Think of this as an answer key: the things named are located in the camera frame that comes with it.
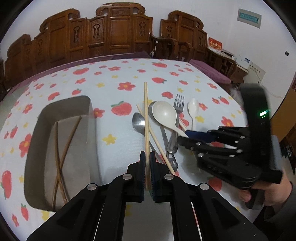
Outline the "right hand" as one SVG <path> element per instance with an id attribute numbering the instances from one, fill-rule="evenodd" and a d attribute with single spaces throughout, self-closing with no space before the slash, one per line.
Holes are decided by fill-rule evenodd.
<path id="1" fill-rule="evenodd" d="M 254 184 L 252 189 L 264 191 L 263 203 L 265 206 L 281 208 L 292 192 L 292 184 L 289 181 L 285 171 L 283 171 L 280 184 L 258 181 Z"/>

